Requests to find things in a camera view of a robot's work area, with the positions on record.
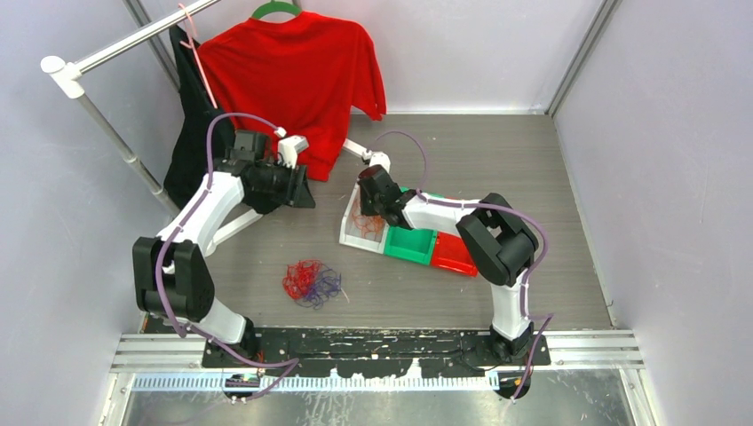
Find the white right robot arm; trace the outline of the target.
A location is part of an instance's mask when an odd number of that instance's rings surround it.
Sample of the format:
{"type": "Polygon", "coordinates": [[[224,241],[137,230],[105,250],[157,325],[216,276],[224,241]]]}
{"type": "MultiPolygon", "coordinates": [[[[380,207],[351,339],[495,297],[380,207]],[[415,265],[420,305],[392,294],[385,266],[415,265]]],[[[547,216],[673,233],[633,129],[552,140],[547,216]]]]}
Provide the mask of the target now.
{"type": "Polygon", "coordinates": [[[530,218],[513,210],[498,193],[467,201],[401,189],[381,165],[362,171],[357,185],[365,215],[379,216],[390,226],[432,230],[461,239],[491,288],[491,350],[507,365],[524,357],[534,341],[527,289],[539,249],[530,218]]]}

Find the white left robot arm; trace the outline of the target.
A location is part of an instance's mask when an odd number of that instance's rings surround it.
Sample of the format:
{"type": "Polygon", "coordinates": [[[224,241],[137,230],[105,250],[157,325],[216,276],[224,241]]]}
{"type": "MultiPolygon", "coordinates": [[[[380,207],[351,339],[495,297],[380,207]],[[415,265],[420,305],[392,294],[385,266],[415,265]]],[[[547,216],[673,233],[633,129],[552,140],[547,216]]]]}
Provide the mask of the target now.
{"type": "Polygon", "coordinates": [[[178,326],[195,326],[224,343],[226,357],[246,367],[258,357],[253,322],[216,297],[205,258],[215,235],[238,205],[269,201],[275,206],[312,209],[306,167],[297,162],[308,147],[304,136],[282,138],[275,156],[266,155],[267,136],[239,131],[234,145],[212,163],[199,189],[169,226],[141,237],[132,248],[136,303],[143,312],[178,326]]]}

